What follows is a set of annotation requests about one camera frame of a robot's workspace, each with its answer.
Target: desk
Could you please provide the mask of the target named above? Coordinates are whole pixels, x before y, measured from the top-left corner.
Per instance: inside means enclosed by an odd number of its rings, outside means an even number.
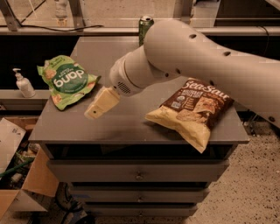
[[[96,216],[190,216],[209,193],[209,184],[229,166],[232,151],[249,137],[234,107],[213,129],[203,154],[177,132],[146,121],[144,115],[186,77],[122,97],[106,115],[88,120],[83,113],[108,84],[109,69],[137,45],[137,37],[80,38],[71,57],[89,73],[101,75],[100,83],[65,111],[49,99],[29,140],[42,145],[54,175],[69,183],[73,196]]]

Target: brown chip bag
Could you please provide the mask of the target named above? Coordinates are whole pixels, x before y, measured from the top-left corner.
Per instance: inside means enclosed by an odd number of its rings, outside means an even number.
[[[185,85],[145,118],[176,130],[190,145],[202,153],[211,129],[234,100],[201,80],[190,78]]]

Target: green can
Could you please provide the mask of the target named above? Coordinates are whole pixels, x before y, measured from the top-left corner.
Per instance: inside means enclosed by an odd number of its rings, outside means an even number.
[[[139,46],[142,46],[144,43],[144,38],[147,31],[153,26],[154,20],[150,16],[142,16],[139,20]]]

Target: gray tabletop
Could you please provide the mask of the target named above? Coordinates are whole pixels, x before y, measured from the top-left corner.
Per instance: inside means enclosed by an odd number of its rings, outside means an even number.
[[[147,87],[142,93],[122,97],[118,105],[96,120],[83,114],[103,84],[115,61],[138,47],[138,37],[83,37],[71,57],[90,74],[100,75],[99,84],[78,103],[59,111],[49,99],[29,140],[45,144],[187,144],[175,131],[144,119],[157,109],[186,77]],[[232,107],[212,130],[210,144],[245,144],[249,137]]]

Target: green chip bag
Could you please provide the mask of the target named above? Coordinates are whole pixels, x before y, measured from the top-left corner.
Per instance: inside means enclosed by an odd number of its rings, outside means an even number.
[[[45,65],[37,66],[37,69],[50,88],[55,106],[60,110],[89,93],[100,79],[100,76],[88,74],[82,66],[65,55],[45,60]]]

